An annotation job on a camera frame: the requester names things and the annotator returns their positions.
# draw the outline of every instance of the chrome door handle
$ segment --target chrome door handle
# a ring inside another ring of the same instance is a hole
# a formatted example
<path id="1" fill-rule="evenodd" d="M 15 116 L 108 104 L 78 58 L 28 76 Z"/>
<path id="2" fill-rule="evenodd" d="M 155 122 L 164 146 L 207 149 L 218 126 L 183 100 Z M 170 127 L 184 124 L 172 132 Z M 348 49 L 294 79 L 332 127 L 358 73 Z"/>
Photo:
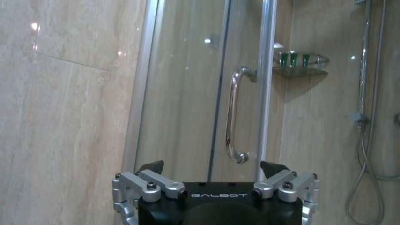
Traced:
<path id="1" fill-rule="evenodd" d="M 231 97 L 230 97 L 226 144 L 227 144 L 227 154 L 238 164 L 246 163 L 250 159 L 248 153 L 238 152 L 235 150 L 238 94 L 239 94 L 239 84 L 243 76 L 247 76 L 251 82 L 258 81 L 258 75 L 251 71 L 251 68 L 248 67 L 240 67 L 240 69 L 235 71 L 231 79 Z"/>

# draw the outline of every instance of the logo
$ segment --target logo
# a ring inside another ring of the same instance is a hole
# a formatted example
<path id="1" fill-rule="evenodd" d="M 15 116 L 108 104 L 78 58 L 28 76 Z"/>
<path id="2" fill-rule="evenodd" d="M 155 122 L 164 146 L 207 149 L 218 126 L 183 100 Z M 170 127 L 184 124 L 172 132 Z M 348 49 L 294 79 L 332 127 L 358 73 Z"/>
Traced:
<path id="1" fill-rule="evenodd" d="M 246 197 L 248 194 L 191 194 L 192 198 L 240 198 Z"/>

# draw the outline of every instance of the corner shelf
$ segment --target corner shelf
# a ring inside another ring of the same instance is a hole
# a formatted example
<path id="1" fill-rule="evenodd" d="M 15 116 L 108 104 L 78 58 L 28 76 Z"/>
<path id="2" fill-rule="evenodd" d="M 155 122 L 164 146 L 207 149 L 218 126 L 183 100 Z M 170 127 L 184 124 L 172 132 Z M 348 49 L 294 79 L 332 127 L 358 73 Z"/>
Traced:
<path id="1" fill-rule="evenodd" d="M 286 78 L 327 75 L 323 70 L 330 59 L 319 54 L 296 51 L 274 54 L 274 73 Z"/>

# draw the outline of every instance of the shower enclosure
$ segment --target shower enclosure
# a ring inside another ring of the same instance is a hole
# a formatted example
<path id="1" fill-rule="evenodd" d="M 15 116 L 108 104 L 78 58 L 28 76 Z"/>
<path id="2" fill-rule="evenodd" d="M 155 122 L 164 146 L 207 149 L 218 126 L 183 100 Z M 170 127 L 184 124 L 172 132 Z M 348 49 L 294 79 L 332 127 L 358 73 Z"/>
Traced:
<path id="1" fill-rule="evenodd" d="M 163 159 L 175 180 L 255 181 L 262 160 L 283 163 L 319 175 L 314 224 L 354 224 L 344 208 L 376 74 L 370 161 L 376 174 L 400 174 L 400 1 L 387 0 L 378 56 L 383 1 L 371 2 L 363 40 L 370 0 L 148 0 L 123 169 Z M 400 182 L 379 187 L 380 224 L 394 225 Z M 367 174 L 350 213 L 368 224 L 378 212 Z"/>
<path id="2" fill-rule="evenodd" d="M 148 0 L 127 169 L 163 159 L 176 180 L 256 180 L 274 3 Z"/>

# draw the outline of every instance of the chrome pipe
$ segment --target chrome pipe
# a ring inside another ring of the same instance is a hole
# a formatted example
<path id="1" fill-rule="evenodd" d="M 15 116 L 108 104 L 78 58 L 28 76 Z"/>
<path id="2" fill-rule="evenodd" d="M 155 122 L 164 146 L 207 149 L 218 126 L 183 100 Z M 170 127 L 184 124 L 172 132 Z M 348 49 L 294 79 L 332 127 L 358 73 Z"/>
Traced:
<path id="1" fill-rule="evenodd" d="M 366 95 L 367 95 L 367 72 L 368 72 L 368 53 L 370 53 L 370 33 L 371 33 L 371 14 L 372 14 L 372 0 L 366 2 L 366 23 L 363 34 L 363 49 L 362 49 L 362 69 L 360 69 L 360 89 L 359 89 L 359 102 L 360 102 L 360 116 L 366 115 Z"/>

